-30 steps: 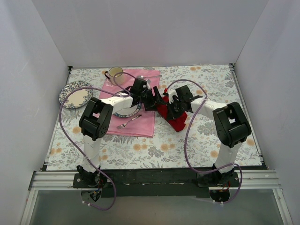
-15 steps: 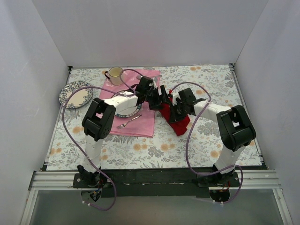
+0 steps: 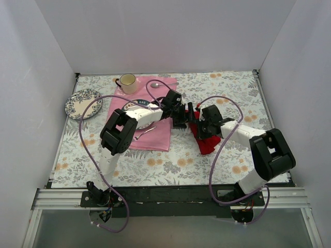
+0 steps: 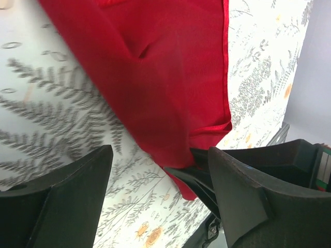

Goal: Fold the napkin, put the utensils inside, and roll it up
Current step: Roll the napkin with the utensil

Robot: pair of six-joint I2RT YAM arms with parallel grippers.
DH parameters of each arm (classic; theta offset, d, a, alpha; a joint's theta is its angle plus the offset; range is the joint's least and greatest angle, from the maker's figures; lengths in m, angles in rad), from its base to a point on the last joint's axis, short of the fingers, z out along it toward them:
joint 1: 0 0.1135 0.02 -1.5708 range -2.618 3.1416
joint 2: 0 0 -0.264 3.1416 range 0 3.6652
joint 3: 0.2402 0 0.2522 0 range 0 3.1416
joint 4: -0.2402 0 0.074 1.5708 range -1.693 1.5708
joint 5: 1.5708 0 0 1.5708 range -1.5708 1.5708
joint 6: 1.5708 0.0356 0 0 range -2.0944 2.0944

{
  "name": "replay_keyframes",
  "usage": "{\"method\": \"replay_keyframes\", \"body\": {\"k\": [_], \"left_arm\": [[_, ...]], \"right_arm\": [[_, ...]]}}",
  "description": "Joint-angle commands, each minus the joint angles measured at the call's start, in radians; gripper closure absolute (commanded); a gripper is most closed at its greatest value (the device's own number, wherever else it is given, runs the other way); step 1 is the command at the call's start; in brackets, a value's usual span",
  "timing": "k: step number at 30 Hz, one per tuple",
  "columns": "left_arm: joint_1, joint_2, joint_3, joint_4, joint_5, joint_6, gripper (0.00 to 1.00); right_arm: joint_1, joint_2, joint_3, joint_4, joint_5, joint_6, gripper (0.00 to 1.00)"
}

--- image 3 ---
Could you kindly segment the red cloth napkin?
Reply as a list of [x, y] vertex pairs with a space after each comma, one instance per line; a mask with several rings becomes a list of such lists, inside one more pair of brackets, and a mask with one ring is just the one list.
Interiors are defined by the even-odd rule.
[[189, 123], [189, 128], [198, 144], [201, 155], [211, 154], [215, 150], [215, 146], [221, 142], [218, 136], [212, 136], [205, 139], [198, 139], [198, 126], [195, 123]]

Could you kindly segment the silver fork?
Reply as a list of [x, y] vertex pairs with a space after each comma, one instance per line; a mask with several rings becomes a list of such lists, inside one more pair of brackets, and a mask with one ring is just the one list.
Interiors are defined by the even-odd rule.
[[148, 132], [150, 132], [150, 131], [153, 131], [153, 130], [156, 129], [156, 128], [157, 128], [156, 126], [153, 126], [153, 127], [149, 128], [149, 129], [145, 130], [144, 132], [142, 132], [142, 133], [139, 134], [138, 136], [135, 136], [135, 137], [132, 139], [132, 141], [133, 141], [133, 142], [137, 141], [141, 136], [143, 136], [144, 134], [146, 134], [146, 133], [148, 133]]

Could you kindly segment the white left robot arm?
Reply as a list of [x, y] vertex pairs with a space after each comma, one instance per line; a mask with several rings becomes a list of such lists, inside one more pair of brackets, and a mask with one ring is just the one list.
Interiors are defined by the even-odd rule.
[[124, 153], [132, 141], [134, 133], [141, 126], [150, 122], [159, 122], [171, 118], [174, 125], [185, 126], [196, 120], [193, 104], [182, 103], [182, 95], [169, 90], [165, 97], [154, 99], [149, 105], [133, 102], [134, 107], [123, 111], [115, 109], [105, 126], [101, 138], [101, 158], [96, 162], [87, 147], [84, 147], [98, 172], [97, 179], [86, 183], [90, 198], [97, 206], [103, 207], [111, 199], [110, 192], [118, 195], [110, 181], [119, 157]]

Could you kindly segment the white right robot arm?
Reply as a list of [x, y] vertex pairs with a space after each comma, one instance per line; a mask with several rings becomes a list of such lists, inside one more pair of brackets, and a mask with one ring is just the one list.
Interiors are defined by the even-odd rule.
[[[199, 118], [195, 120], [198, 138], [218, 136], [223, 139], [209, 174], [209, 192], [215, 202], [222, 205], [246, 205], [266, 183], [295, 167], [295, 158], [280, 130], [255, 129], [241, 124], [240, 120], [223, 118], [215, 105], [202, 107], [198, 104], [196, 110], [199, 112]], [[222, 201], [213, 193], [212, 177], [218, 156], [229, 140], [250, 149], [254, 169], [234, 185], [232, 192], [223, 197], [227, 201]]]

